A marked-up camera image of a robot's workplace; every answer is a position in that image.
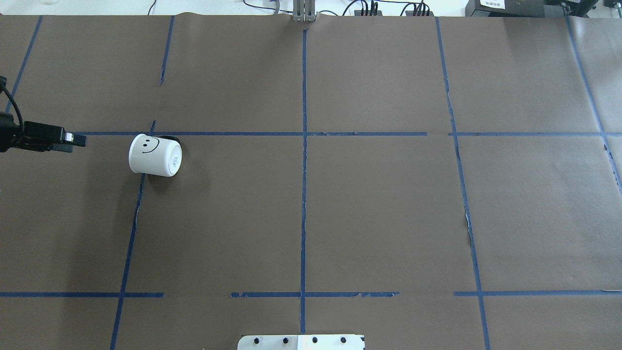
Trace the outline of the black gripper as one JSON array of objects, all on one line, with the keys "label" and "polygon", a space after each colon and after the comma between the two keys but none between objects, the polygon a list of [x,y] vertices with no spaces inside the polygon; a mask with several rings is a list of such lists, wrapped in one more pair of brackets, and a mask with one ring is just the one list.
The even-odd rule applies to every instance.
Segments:
[{"label": "black gripper", "polygon": [[[18,117],[18,124],[14,122],[11,113],[0,114],[0,152],[6,153],[9,149],[25,149],[21,143],[24,128],[24,121]],[[64,147],[84,148],[87,145],[87,136],[78,135],[71,132],[64,133]]]}]

